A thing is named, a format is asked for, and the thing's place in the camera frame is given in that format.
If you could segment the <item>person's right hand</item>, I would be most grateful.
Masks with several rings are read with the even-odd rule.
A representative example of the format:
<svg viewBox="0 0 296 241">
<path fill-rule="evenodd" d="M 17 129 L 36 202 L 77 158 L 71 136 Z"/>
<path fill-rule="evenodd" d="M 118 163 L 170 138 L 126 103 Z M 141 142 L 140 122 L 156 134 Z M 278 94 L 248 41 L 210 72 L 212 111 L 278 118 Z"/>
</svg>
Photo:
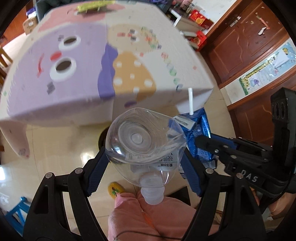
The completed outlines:
<svg viewBox="0 0 296 241">
<path fill-rule="evenodd" d="M 295 194 L 285 193 L 276 202 L 270 204 L 262 214 L 263 221 L 283 219 L 295 200 Z"/>
</svg>

